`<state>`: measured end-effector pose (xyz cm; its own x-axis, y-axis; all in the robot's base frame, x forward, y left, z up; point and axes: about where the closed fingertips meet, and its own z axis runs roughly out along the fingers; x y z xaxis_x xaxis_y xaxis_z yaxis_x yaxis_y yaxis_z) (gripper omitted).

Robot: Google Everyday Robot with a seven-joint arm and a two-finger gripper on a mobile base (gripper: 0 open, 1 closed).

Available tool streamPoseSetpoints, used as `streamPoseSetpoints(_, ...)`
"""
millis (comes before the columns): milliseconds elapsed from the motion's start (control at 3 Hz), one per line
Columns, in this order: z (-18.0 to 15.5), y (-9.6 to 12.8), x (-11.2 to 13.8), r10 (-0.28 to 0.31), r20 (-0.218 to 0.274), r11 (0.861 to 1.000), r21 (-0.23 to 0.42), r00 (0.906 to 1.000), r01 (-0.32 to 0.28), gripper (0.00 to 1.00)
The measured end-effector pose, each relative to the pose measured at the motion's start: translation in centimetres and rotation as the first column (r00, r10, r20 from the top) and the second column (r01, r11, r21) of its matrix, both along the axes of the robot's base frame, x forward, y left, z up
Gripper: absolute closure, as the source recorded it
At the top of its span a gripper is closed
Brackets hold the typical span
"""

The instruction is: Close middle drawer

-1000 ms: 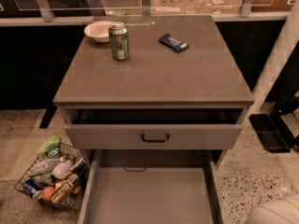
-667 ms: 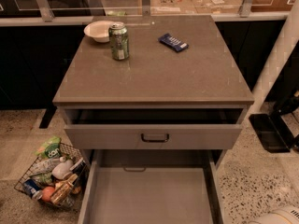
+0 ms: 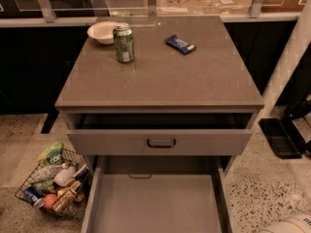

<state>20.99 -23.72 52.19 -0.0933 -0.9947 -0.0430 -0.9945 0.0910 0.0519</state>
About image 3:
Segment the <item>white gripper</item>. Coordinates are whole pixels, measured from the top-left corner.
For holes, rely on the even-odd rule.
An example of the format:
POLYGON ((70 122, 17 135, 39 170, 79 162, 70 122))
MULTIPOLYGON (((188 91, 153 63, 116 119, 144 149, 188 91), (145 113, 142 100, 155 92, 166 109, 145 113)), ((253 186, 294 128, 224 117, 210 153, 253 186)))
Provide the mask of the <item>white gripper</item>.
POLYGON ((298 214, 273 223, 258 233, 311 233, 311 216, 298 214))

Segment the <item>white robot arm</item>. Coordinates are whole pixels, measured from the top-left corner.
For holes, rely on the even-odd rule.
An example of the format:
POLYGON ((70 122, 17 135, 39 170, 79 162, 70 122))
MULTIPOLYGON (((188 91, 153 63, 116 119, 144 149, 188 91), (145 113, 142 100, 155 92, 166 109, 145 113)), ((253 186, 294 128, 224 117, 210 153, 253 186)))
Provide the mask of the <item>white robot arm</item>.
MULTIPOLYGON (((308 0, 264 90, 264 108, 260 111, 259 118, 270 115, 310 42, 311 1, 308 0)), ((311 216, 308 214, 289 216, 259 233, 311 233, 310 220, 311 216)))

